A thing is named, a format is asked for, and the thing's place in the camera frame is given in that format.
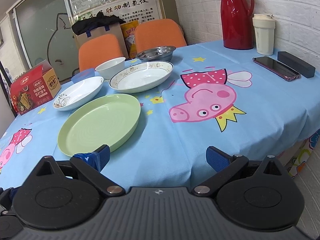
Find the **biscuit box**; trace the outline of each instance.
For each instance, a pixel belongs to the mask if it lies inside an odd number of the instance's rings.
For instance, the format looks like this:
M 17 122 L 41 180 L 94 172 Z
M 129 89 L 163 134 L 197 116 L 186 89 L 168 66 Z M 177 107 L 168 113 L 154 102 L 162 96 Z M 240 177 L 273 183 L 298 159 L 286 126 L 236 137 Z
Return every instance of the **biscuit box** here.
M 60 88 L 54 69 L 44 60 L 12 83 L 10 97 L 14 108 L 23 115 L 54 99 Z

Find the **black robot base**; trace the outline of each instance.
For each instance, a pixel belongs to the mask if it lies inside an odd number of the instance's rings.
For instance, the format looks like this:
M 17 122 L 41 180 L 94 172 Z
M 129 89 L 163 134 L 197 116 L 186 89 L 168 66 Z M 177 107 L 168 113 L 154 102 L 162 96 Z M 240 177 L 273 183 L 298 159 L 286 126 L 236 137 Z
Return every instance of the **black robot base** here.
M 0 191 L 0 239 L 310 239 L 295 227 L 303 196 L 273 155 L 250 162 L 210 146 L 206 156 L 226 166 L 191 191 L 127 193 L 99 172 L 110 158 L 107 146 L 91 162 L 85 154 L 69 161 L 44 156 L 21 187 Z

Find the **white bowl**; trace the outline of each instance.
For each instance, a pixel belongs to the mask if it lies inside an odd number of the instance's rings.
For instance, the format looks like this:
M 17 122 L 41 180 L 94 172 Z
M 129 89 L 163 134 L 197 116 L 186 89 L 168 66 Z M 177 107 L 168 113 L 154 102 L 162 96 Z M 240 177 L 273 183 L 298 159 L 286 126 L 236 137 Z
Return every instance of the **white bowl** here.
M 105 79 L 111 79 L 114 75 L 124 70 L 125 57 L 117 57 L 108 60 L 95 68 L 96 71 Z
M 171 74 L 173 65 L 166 61 L 144 62 L 121 71 L 109 82 L 109 86 L 121 93 L 139 93 L 164 82 Z
M 64 90 L 53 102 L 53 108 L 68 111 L 78 108 L 95 97 L 103 86 L 103 77 L 91 77 L 73 84 Z

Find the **cartoon pig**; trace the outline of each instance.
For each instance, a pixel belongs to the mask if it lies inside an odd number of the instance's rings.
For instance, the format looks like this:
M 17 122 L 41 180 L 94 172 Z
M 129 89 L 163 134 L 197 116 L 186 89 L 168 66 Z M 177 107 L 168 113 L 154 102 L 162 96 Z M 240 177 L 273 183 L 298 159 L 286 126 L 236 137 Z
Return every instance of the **cartoon pig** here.
M 13 155 L 15 147 L 17 147 L 17 153 L 20 153 L 27 143 L 32 139 L 32 135 L 29 134 L 32 129 L 20 129 L 16 132 L 9 145 L 2 151 L 0 155 L 0 174 L 3 166 L 10 160 Z
M 56 30 L 52 33 L 48 42 L 47 59 L 54 68 L 60 82 L 71 78 L 72 73 L 79 67 L 78 49 L 72 38 L 67 13 L 57 14 Z
M 201 83 L 185 93 L 186 103 L 172 107 L 172 122 L 200 122 L 215 118 L 236 101 L 233 88 L 224 84 Z
M 226 83 L 249 87 L 252 85 L 251 77 L 247 71 L 232 73 L 228 77 L 225 69 L 181 75 L 190 90 L 184 95 L 186 103 L 169 110 L 172 122 L 201 122 L 215 118 L 221 132 L 224 131 L 227 120 L 237 122 L 235 114 L 245 114 L 233 105 L 237 95 Z

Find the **red thermos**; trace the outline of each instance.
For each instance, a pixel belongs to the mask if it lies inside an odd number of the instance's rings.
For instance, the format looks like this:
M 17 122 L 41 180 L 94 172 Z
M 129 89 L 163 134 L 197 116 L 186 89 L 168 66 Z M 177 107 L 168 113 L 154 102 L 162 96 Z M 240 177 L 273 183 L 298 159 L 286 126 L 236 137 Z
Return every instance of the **red thermos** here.
M 229 49 L 252 49 L 252 13 L 246 0 L 221 0 L 223 45 Z

